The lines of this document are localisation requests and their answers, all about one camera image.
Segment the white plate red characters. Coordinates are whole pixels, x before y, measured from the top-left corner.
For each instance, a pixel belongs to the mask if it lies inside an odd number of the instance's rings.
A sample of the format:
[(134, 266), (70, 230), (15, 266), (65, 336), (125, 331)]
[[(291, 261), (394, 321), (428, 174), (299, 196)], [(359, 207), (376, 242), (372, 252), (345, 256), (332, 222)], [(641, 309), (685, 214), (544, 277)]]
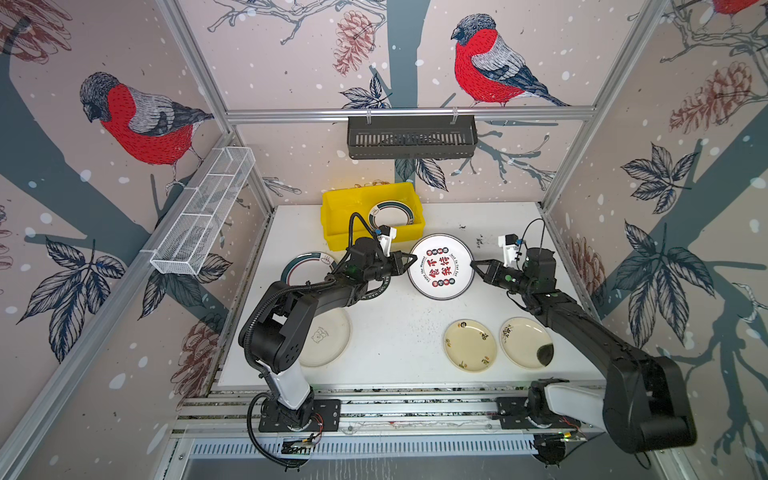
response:
[(411, 284), (429, 299), (455, 299), (464, 294), (473, 282), (472, 253), (455, 236), (428, 235), (413, 246), (411, 254), (417, 257), (408, 269)]

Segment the green red rim plate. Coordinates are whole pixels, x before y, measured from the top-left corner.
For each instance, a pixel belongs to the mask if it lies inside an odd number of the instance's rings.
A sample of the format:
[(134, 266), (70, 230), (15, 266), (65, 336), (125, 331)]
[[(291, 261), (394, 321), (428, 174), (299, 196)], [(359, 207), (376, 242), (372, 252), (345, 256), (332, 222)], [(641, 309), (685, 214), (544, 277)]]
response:
[(368, 223), (374, 229), (382, 226), (401, 227), (413, 225), (413, 210), (403, 202), (387, 200), (375, 204), (368, 214)]

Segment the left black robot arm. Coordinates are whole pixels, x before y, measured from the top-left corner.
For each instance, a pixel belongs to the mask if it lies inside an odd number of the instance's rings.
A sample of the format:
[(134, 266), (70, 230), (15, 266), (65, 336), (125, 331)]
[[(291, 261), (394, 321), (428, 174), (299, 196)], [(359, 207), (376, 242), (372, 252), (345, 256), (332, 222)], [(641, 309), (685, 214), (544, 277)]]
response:
[(294, 417), (308, 415), (314, 392), (299, 365), (316, 316), (351, 307), (378, 294), (369, 284), (385, 285), (404, 275), (415, 254), (387, 252), (381, 242), (360, 238), (346, 249), (336, 268), (318, 283), (272, 283), (238, 334), (246, 363), (262, 377), (272, 402)]

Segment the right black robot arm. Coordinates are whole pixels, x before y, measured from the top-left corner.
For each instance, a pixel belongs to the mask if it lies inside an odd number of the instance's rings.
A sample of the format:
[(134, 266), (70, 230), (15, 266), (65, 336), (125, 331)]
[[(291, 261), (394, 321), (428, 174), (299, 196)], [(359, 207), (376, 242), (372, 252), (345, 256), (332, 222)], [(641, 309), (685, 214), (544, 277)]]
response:
[(528, 313), (572, 344), (605, 378), (601, 396), (563, 381), (546, 384), (549, 411), (604, 430), (629, 454), (696, 443), (679, 366), (625, 342), (557, 289), (553, 251), (533, 249), (520, 269), (499, 260), (474, 260), (471, 267), (484, 283), (520, 296)]

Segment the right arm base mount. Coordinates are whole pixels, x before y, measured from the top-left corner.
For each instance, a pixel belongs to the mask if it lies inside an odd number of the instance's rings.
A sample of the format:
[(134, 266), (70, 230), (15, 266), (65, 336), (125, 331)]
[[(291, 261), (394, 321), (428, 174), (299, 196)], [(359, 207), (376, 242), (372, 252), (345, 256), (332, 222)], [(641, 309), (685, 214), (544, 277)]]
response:
[(527, 397), (497, 397), (495, 399), (498, 420), (502, 430), (525, 429), (579, 429), (580, 421), (550, 413), (536, 413), (528, 405)]

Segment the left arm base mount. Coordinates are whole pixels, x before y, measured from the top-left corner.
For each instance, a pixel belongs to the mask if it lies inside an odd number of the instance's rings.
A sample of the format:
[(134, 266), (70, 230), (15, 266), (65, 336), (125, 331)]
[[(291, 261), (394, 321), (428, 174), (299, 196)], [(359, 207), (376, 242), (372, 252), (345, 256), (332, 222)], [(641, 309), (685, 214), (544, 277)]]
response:
[(261, 433), (336, 432), (339, 428), (341, 401), (307, 401), (298, 410), (290, 410), (277, 400), (266, 400), (260, 411)]

